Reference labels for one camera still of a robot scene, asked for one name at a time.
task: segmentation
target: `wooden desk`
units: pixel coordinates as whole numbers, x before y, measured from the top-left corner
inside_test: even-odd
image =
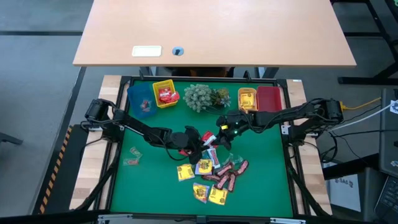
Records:
[[[121,76],[111,76],[111,75],[105,76],[101,90],[99,92],[99,98],[116,102],[116,98],[119,91],[120,80]],[[303,85],[300,80],[287,80],[287,84],[288,84],[290,104],[292,106],[301,105],[302,103],[306,102]],[[125,85],[124,88],[124,94],[121,100],[122,106],[124,106],[126,102],[127,86],[128,85]],[[87,141],[88,142],[93,141],[100,137],[101,137],[100,132],[89,133]],[[310,137],[307,137],[305,140],[316,144],[315,140],[313,140]],[[80,170],[76,181],[75,190],[72,196],[72,201],[70,204],[71,209],[79,206],[88,196],[88,194],[93,190],[95,185],[98,183],[98,179],[100,177],[100,172],[101,172],[101,166],[104,159],[105,148],[106,148],[106,141],[99,141],[94,144],[90,144],[89,146],[86,147],[80,165]],[[113,144],[110,160],[113,159],[115,150],[116,150],[116,144]],[[326,192],[325,181],[323,179],[322,167],[320,165],[320,160],[318,157],[317,150],[313,146],[304,145],[300,147],[300,155],[302,161],[303,174],[305,177],[305,185],[312,193],[315,200],[317,200],[317,202],[322,206],[322,208],[326,212],[331,214],[329,198]],[[109,187],[109,181],[104,186],[103,194],[99,204],[100,208],[104,208],[105,206],[105,201],[108,194],[108,187]],[[304,214],[302,197],[300,190],[298,189],[297,186],[295,188],[295,191],[296,191],[298,212],[300,214]]]
[[[137,45],[162,55],[133,57]],[[356,65],[329,0],[95,0],[73,64]]]

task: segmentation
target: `red container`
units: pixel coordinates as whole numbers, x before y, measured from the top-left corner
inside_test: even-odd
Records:
[[[276,112],[282,109],[280,90],[275,86],[257,87],[258,111]]]

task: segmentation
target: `yellow wrapper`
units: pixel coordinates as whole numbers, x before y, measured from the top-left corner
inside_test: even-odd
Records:
[[[191,164],[184,164],[177,167],[178,181],[187,180],[195,177]]]
[[[211,174],[212,169],[213,161],[211,161],[211,159],[201,159],[197,164],[195,173],[201,175],[209,175]]]
[[[209,201],[216,203],[218,205],[225,205],[226,201],[226,195],[228,194],[228,191],[226,189],[223,190],[218,190],[217,188],[214,187],[214,185],[211,187],[211,192],[209,196]]]
[[[209,191],[209,186],[202,184],[193,183],[193,195],[196,199],[203,203],[207,202],[207,193]]]

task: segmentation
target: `green table surface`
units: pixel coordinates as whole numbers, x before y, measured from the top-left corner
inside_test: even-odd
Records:
[[[174,82],[181,94],[177,105],[160,109],[157,113],[141,121],[152,127],[170,128],[174,132],[184,132],[185,125],[194,126],[200,134],[211,131],[216,134],[218,115],[191,110],[182,96],[190,82]],[[257,88],[259,84],[247,83],[202,83],[210,88],[228,88],[231,96],[230,109],[238,108],[238,89]],[[132,158],[130,148],[135,146],[142,154],[138,166],[124,166],[123,160]],[[213,183],[195,178],[179,182],[177,166],[187,164],[174,161],[165,149],[152,147],[142,136],[126,130],[118,173],[114,185],[112,212],[157,213],[174,215],[227,215],[248,217],[292,217],[289,186],[278,126],[262,134],[246,131],[232,142],[231,152],[249,161],[246,172],[236,179],[233,193],[228,193],[225,205],[207,201],[203,203],[193,196],[193,183],[211,186]],[[182,157],[170,150],[174,157]],[[223,146],[217,149],[218,159],[223,162],[229,155]]]

